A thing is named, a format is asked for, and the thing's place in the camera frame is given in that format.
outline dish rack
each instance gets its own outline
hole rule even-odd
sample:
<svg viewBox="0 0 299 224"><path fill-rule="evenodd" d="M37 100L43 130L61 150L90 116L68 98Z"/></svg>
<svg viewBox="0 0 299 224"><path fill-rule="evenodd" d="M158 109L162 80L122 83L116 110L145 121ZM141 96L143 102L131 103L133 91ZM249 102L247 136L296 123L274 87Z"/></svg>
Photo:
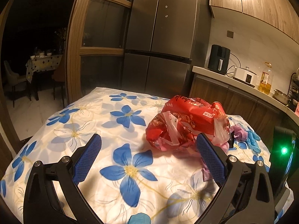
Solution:
<svg viewBox="0 0 299 224"><path fill-rule="evenodd" d="M297 107L297 102L299 102L299 80L297 78L297 74L294 72L291 76L288 96L290 98L290 102L288 107L295 112Z"/></svg>

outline table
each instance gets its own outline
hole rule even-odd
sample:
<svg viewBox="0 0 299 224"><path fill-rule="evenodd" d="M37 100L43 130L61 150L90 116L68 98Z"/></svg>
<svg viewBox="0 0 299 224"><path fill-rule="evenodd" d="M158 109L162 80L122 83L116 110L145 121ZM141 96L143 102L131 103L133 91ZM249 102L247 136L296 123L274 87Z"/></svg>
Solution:
<svg viewBox="0 0 299 224"><path fill-rule="evenodd" d="M21 149L1 182L4 201L22 221L24 193L33 163L58 162L98 133L102 148L78 187L104 223L124 224L132 215L144 213L152 224L193 224L212 201L218 186L212 179L204 182L196 152L161 152L145 140L147 125L166 102L142 93L94 89L52 115ZM250 127L240 116L229 116L229 122L231 126ZM270 152L261 140L257 144L260 153L246 143L236 142L228 154L241 162L262 160L269 167ZM60 185L56 181L53 184L65 214L74 217ZM293 200L291 191L278 218Z"/></svg>
<svg viewBox="0 0 299 224"><path fill-rule="evenodd" d="M34 86L34 94L35 99L38 101L38 93L37 93L37 82L34 80L33 74L39 73L41 71L51 71L56 70L57 67L60 64L62 55L51 55L51 56L45 56L42 58L35 58L30 59L26 63L26 79L30 83L35 84Z"/></svg>

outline dining table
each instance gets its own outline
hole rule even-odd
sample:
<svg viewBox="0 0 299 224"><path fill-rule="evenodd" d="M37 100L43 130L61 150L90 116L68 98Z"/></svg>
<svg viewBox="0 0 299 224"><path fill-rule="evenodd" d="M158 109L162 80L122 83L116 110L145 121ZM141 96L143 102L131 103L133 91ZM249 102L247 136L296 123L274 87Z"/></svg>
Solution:
<svg viewBox="0 0 299 224"><path fill-rule="evenodd" d="M29 83L33 84L34 96L38 101L37 86L38 81L36 80L36 74L42 71L56 70L60 64L62 55L50 55L43 57L35 57L30 59L26 63L26 79Z"/></svg>

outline blue gripper pad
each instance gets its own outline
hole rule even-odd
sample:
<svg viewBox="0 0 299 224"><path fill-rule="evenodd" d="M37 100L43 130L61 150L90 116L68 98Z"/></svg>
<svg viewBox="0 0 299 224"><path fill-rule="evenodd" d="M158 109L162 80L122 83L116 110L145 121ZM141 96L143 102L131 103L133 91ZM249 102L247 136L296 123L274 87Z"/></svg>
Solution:
<svg viewBox="0 0 299 224"><path fill-rule="evenodd" d="M73 181L75 185L83 182L95 161L95 158L99 154L102 147L102 139L98 134L93 134L88 143L84 146L84 152L74 165L74 177Z"/></svg>
<svg viewBox="0 0 299 224"><path fill-rule="evenodd" d="M220 147L214 146L204 133L197 136L196 145L215 182L223 185L227 174L227 155Z"/></svg>

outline stainless steel refrigerator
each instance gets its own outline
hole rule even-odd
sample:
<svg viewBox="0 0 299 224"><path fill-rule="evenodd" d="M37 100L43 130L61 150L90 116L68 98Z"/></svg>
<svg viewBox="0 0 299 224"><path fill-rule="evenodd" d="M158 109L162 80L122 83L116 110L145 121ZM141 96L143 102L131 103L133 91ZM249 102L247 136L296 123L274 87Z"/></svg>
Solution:
<svg viewBox="0 0 299 224"><path fill-rule="evenodd" d="M210 26L209 0L134 0L122 89L188 96L192 67L204 66Z"/></svg>

